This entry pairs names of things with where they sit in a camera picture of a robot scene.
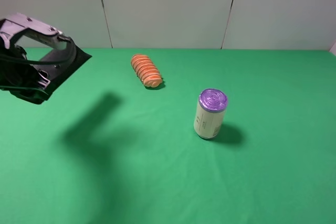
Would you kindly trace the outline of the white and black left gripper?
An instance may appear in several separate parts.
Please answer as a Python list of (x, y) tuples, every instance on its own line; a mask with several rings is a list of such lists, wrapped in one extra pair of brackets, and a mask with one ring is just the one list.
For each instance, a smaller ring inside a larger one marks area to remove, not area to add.
[(30, 65), (51, 65), (61, 61), (29, 60), (26, 50), (17, 44), (22, 37), (28, 37), (52, 49), (64, 50), (71, 38), (54, 26), (47, 25), (21, 13), (1, 19), (1, 90), (21, 90), (24, 76), (29, 74)]

